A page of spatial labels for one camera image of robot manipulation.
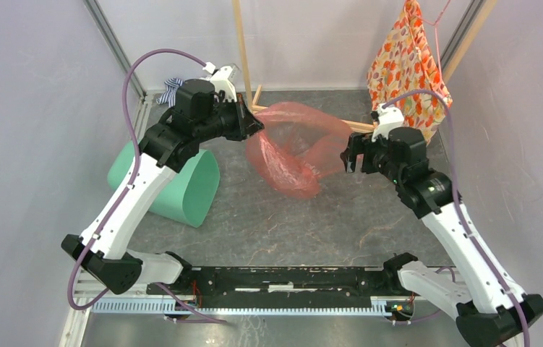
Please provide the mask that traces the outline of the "red plastic trash bag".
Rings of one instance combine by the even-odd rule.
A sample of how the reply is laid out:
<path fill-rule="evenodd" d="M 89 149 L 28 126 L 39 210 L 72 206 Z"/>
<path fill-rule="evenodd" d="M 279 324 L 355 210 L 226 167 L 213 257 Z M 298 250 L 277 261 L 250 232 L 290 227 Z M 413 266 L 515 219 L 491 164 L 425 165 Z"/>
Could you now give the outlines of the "red plastic trash bag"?
<path fill-rule="evenodd" d="M 278 192 L 310 199 L 326 176 L 345 171 L 340 154 L 352 130 L 343 120 L 296 102 L 255 113 L 265 128 L 246 141 L 246 157 Z"/>

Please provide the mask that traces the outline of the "green plastic trash bin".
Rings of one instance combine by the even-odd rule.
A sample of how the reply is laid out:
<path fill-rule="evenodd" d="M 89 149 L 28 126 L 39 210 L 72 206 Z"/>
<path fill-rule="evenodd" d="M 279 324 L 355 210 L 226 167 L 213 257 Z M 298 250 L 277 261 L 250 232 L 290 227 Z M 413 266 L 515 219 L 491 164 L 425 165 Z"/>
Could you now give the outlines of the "green plastic trash bin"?
<path fill-rule="evenodd" d="M 208 214 L 219 182 L 218 162 L 208 150 L 200 150 L 178 173 L 157 167 L 154 158 L 142 154 L 132 191 L 112 212 L 108 224 L 115 225 L 126 215 L 142 215 L 147 207 L 151 213 L 197 228 Z"/>

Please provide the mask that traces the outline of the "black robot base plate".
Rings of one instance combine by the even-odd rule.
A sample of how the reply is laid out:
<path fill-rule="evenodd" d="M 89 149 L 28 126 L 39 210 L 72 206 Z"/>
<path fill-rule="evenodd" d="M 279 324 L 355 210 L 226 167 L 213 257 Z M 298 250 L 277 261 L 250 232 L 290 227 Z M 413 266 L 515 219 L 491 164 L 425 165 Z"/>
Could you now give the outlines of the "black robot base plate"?
<path fill-rule="evenodd" d="M 378 267 L 188 267 L 168 289 L 203 309 L 365 308 L 411 292 Z"/>

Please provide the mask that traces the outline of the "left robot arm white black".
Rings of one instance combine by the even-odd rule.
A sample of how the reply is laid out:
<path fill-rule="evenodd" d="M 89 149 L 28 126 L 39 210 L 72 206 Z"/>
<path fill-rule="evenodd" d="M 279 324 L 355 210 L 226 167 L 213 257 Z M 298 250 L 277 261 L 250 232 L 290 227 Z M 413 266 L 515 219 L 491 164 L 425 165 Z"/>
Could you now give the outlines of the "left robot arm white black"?
<path fill-rule="evenodd" d="M 126 176 L 98 217 L 80 234 L 67 234 L 61 248 L 105 287 L 119 295 L 138 283 L 161 282 L 184 294 L 191 274 L 169 253 L 129 251 L 136 227 L 155 198 L 200 151 L 202 143 L 223 137 L 244 141 L 264 125 L 248 109 L 241 93 L 207 80 L 187 80 L 175 104 L 148 128 Z"/>

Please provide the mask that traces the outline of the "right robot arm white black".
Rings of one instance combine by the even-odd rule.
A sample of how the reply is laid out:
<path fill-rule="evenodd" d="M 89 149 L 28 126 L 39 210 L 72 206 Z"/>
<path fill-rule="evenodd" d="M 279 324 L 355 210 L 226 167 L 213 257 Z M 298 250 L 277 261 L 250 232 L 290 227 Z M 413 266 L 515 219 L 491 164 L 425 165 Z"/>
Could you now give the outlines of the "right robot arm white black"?
<path fill-rule="evenodd" d="M 529 328 L 543 315 L 543 298 L 517 284 L 484 243 L 450 178 L 429 165 L 422 133 L 398 127 L 387 134 L 353 133 L 341 160 L 393 183 L 400 201 L 435 235 L 461 275 L 456 283 L 415 256 L 384 264 L 383 288 L 424 297 L 452 318 L 470 346 L 499 346 L 516 336 L 530 344 Z"/>

